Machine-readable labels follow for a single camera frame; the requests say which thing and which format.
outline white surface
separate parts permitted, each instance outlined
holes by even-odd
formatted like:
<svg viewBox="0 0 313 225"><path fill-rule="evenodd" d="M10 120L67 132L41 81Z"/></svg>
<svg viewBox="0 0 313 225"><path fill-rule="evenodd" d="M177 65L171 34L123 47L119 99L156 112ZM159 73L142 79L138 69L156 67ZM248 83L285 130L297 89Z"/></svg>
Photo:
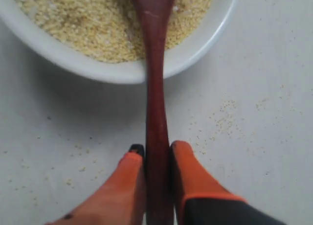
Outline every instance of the white surface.
<svg viewBox="0 0 313 225"><path fill-rule="evenodd" d="M295 225L313 221L312 12L313 0L239 0L210 53L165 82L171 140L190 141L225 187ZM40 225L90 195L144 142L144 94L57 70L0 23L1 224ZM227 114L229 135L216 126Z"/></svg>
<svg viewBox="0 0 313 225"><path fill-rule="evenodd" d="M215 43L236 0L213 0L201 26L182 44L165 54L164 77L173 76L202 57ZM9 28L34 51L68 71L110 83L141 83L145 71L141 61L106 64L76 52L33 24L14 0L0 0L0 16Z"/></svg>

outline grain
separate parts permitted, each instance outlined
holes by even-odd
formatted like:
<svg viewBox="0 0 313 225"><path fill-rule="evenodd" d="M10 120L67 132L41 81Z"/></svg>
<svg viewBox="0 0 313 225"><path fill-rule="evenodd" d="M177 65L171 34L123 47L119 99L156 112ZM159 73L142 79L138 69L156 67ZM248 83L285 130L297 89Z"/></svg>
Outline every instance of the grain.
<svg viewBox="0 0 313 225"><path fill-rule="evenodd" d="M141 29L130 0L15 0L22 11L60 42L98 61L144 58ZM211 0L176 0L166 49L201 23Z"/></svg>

